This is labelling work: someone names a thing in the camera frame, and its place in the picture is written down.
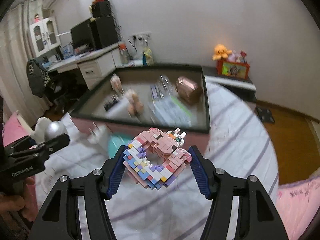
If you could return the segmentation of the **person's left hand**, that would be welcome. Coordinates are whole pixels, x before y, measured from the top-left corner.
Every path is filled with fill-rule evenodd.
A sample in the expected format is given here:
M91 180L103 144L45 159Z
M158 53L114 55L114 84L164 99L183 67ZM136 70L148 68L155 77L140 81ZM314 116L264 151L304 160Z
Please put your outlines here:
M1 194L1 239L28 239L30 229L23 219L33 223L37 216L32 188L34 177L24 181L22 196Z

